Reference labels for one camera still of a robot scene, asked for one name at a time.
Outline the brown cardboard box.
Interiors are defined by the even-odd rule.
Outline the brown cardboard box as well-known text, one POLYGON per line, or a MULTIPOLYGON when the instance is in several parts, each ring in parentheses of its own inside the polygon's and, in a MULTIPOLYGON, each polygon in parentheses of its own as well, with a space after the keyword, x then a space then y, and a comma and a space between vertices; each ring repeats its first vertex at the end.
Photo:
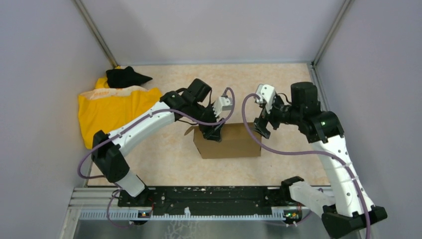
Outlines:
POLYGON ((243 123, 229 123, 222 127, 221 141, 204 139, 198 126, 189 127, 184 135, 193 132, 193 142, 201 158, 250 158, 261 156, 261 146, 249 135, 243 123))

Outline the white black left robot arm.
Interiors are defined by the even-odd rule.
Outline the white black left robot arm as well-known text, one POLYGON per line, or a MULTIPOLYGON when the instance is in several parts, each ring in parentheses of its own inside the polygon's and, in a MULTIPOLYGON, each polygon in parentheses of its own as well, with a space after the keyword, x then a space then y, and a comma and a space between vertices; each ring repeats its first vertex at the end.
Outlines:
POLYGON ((211 93, 208 84, 194 79, 187 88, 165 93, 150 109, 126 125, 109 133, 98 131, 93 137, 92 161, 108 182, 129 194, 135 205, 145 205, 149 200, 147 187, 130 170, 125 157, 147 137, 183 117, 198 124, 204 139, 220 142, 222 127, 228 120, 220 115, 223 111, 233 113, 234 92, 226 88, 213 103, 203 106, 201 103, 211 93))

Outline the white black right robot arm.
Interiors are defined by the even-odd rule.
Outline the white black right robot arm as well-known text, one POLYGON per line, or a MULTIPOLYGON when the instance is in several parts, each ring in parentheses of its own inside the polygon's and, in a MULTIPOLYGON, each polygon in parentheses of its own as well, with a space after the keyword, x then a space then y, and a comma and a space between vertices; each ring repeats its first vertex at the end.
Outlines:
POLYGON ((273 86, 260 84, 253 94, 261 108, 254 130, 270 137, 267 125, 295 125, 312 146, 310 154, 321 161, 333 196, 328 196, 295 176, 281 182, 280 198, 286 205, 298 202, 318 215, 328 235, 339 239, 364 229, 371 236, 371 226, 387 218, 384 207, 377 206, 362 186, 349 157, 344 130, 334 112, 324 111, 317 87, 311 82, 291 85, 291 100, 285 103, 273 86))

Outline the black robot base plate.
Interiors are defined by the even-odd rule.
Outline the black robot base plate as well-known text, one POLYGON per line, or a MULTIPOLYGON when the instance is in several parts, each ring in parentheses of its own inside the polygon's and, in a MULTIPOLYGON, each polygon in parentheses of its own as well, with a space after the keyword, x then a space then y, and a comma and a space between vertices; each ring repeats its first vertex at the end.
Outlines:
POLYGON ((152 207, 154 215, 182 215, 189 208, 194 216, 269 215, 276 207, 298 209, 279 187, 269 186, 153 186, 137 197, 122 191, 120 207, 152 207))

